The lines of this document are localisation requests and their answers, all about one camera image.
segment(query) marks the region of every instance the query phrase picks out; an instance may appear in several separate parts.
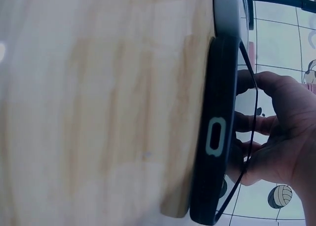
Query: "wood grain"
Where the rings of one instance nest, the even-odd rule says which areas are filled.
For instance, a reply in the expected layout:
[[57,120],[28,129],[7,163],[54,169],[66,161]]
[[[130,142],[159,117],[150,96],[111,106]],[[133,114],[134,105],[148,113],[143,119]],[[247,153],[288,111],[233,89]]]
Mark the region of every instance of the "wood grain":
[[0,225],[183,225],[213,36],[212,0],[0,0]]

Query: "volleyball print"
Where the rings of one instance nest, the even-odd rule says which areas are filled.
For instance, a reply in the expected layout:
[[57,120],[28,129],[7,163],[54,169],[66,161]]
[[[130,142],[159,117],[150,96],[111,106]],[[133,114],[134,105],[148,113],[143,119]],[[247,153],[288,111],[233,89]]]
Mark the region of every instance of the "volleyball print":
[[278,185],[270,192],[268,203],[274,209],[281,209],[292,199],[292,190],[286,185]]

